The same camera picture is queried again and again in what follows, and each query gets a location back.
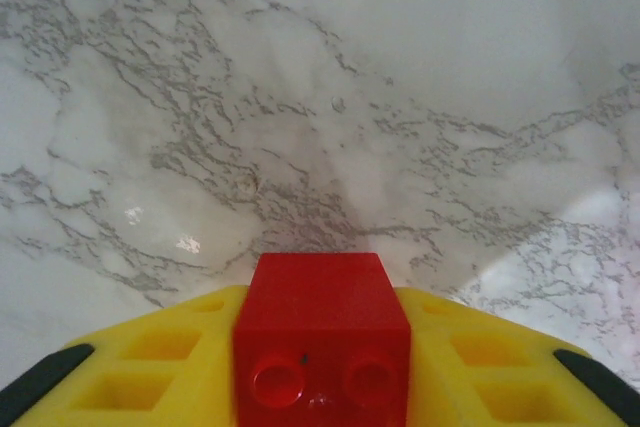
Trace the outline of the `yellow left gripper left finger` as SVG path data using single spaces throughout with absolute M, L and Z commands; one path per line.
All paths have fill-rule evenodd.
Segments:
M 0 427 L 236 427 L 231 286 L 69 342 L 0 390 Z

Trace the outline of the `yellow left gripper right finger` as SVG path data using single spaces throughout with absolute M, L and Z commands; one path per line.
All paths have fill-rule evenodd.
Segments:
M 640 392 L 556 337 L 409 287 L 407 427 L 640 427 Z

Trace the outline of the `small red lego brick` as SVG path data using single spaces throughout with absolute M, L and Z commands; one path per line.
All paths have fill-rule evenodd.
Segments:
M 262 255 L 232 339 L 237 427 L 406 427 L 411 328 L 376 254 Z

